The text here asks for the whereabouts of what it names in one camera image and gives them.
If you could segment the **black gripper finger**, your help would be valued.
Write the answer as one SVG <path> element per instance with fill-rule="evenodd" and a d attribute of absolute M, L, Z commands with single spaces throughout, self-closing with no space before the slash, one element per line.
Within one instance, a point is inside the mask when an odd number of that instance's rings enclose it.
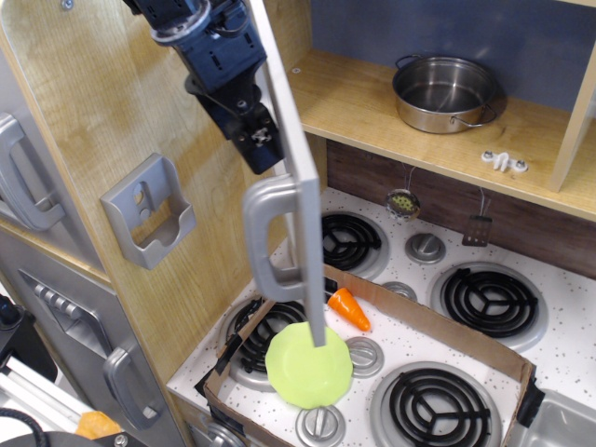
<path fill-rule="evenodd" d="M 263 105 L 257 105 L 232 123 L 231 138 L 252 172 L 257 175 L 284 158 L 278 128 Z"/>

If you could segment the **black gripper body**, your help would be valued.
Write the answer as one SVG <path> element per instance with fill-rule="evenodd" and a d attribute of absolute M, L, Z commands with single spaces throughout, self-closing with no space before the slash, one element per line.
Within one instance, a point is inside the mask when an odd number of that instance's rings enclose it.
<path fill-rule="evenodd" d="M 232 123 L 260 103 L 266 54 L 246 8 L 151 8 L 152 38 L 187 68 L 187 92 L 231 140 Z"/>

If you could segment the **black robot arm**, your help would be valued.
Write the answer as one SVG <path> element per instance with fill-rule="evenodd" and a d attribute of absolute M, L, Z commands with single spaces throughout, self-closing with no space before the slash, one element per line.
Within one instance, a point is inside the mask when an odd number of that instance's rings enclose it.
<path fill-rule="evenodd" d="M 172 47 L 188 71 L 194 96 L 256 174 L 283 158 L 278 129 L 256 84 L 264 47 L 243 1 L 128 1 L 151 36 Z"/>

